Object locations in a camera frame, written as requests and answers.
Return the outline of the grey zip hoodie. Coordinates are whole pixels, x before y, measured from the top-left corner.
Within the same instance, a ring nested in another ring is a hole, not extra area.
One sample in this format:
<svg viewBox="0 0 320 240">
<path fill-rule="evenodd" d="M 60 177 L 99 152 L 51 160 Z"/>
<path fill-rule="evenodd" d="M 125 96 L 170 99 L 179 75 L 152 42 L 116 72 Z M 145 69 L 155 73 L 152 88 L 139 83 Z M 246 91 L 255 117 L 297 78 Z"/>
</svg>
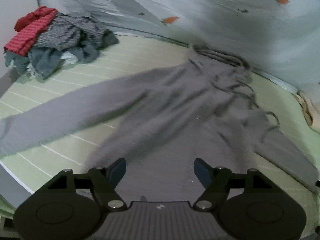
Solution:
<svg viewBox="0 0 320 240">
<path fill-rule="evenodd" d="M 195 200 L 192 167 L 245 173 L 259 154 L 317 192 L 319 171 L 258 106 L 251 68 L 236 56 L 194 47 L 177 66 L 82 87 L 1 120 L 1 154 L 15 154 L 121 116 L 114 133 L 91 153 L 84 170 L 125 158 L 118 186 L 126 201 Z"/>
</svg>

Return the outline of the folded beige garment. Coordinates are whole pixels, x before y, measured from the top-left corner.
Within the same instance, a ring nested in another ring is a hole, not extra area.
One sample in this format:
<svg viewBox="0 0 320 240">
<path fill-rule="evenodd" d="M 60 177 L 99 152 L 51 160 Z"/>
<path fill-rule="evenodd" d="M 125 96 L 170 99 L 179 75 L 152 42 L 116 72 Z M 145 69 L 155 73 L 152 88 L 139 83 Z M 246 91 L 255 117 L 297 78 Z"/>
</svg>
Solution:
<svg viewBox="0 0 320 240">
<path fill-rule="evenodd" d="M 300 106 L 302 108 L 302 113 L 303 113 L 303 116 L 306 120 L 306 123 L 308 124 L 308 126 L 310 128 L 312 128 L 313 127 L 313 117 L 312 117 L 312 114 L 309 112 L 307 101 L 299 94 L 294 94 L 293 96 L 295 97 L 295 99 L 298 101 L 298 103 L 300 104 Z"/>
</svg>

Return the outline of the white garment in pile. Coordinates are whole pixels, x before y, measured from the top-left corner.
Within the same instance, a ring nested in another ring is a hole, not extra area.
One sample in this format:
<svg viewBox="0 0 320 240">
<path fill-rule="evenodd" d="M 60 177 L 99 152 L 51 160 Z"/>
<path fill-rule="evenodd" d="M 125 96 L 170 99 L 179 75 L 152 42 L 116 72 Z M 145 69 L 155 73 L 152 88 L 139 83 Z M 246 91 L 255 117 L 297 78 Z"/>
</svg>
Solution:
<svg viewBox="0 0 320 240">
<path fill-rule="evenodd" d="M 70 52 L 64 53 L 33 53 L 29 56 L 26 74 L 42 80 L 47 79 L 57 70 L 75 65 L 78 58 Z"/>
</svg>

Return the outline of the blue denim garment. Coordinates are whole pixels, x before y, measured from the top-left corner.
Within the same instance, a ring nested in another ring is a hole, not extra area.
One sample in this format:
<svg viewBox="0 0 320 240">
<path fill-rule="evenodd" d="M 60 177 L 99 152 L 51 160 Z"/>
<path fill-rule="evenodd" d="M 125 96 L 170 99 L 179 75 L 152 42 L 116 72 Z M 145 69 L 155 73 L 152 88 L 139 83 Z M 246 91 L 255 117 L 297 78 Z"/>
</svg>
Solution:
<svg viewBox="0 0 320 240">
<path fill-rule="evenodd" d="M 119 40 L 111 33 L 102 38 L 102 46 L 95 48 L 93 42 L 84 39 L 79 46 L 66 51 L 54 48 L 34 47 L 26 57 L 11 51 L 5 53 L 5 66 L 15 69 L 19 75 L 28 75 L 45 80 L 58 69 L 77 63 L 91 63 L 96 60 L 101 49 L 118 44 Z"/>
</svg>

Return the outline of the pale blue carrot-print sheet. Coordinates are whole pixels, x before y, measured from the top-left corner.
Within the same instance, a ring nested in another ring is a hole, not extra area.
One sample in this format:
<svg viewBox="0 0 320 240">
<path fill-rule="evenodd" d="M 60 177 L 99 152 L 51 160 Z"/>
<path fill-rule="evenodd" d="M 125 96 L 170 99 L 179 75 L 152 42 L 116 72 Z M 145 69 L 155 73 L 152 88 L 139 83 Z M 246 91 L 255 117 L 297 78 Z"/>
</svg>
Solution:
<svg viewBox="0 0 320 240">
<path fill-rule="evenodd" d="M 319 0 L 39 0 L 87 13 L 125 32 L 206 44 L 244 57 L 262 74 L 319 87 Z"/>
</svg>

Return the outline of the red garment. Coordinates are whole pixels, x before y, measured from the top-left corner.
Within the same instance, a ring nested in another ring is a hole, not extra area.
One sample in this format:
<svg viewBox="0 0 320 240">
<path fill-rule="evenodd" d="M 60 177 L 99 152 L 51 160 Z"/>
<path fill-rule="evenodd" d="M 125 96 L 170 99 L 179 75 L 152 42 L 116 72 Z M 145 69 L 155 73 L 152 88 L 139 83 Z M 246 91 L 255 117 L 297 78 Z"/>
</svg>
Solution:
<svg viewBox="0 0 320 240">
<path fill-rule="evenodd" d="M 4 46 L 4 52 L 10 51 L 25 57 L 38 36 L 47 30 L 56 15 L 55 8 L 39 7 L 18 19 L 14 27 L 17 34 Z"/>
</svg>

